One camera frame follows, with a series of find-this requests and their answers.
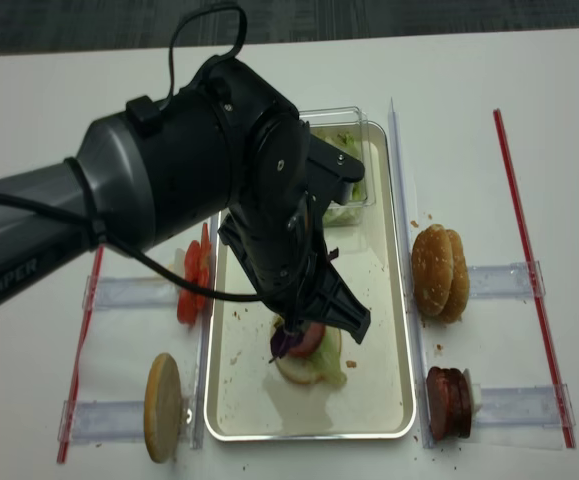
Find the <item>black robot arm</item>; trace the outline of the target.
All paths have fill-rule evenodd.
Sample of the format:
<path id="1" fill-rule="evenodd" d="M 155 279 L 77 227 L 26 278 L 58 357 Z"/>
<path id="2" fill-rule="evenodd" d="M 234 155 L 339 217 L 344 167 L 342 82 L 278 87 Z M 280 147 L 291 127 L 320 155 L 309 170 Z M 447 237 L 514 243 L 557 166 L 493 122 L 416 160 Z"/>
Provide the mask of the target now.
<path id="1" fill-rule="evenodd" d="M 323 217 L 364 174 L 252 69 L 214 56 L 165 106 L 132 100 L 93 122 L 76 156 L 0 179 L 0 305 L 102 244 L 143 260 L 223 213 L 250 301 L 288 334 L 321 322 L 362 341 L 370 313 L 332 265 Z"/>

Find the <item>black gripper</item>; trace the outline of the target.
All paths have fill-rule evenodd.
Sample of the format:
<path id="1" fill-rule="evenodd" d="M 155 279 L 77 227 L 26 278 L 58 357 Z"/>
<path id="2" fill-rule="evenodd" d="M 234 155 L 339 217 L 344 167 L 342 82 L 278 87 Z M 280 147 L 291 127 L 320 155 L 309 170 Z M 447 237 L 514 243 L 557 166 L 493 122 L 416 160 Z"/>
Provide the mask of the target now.
<path id="1" fill-rule="evenodd" d="M 271 334 L 302 333 L 318 322 L 361 344 L 371 314 L 331 264 L 323 216 L 343 205 L 364 165 L 314 135 L 261 141 L 219 235 L 263 303 L 274 313 Z"/>

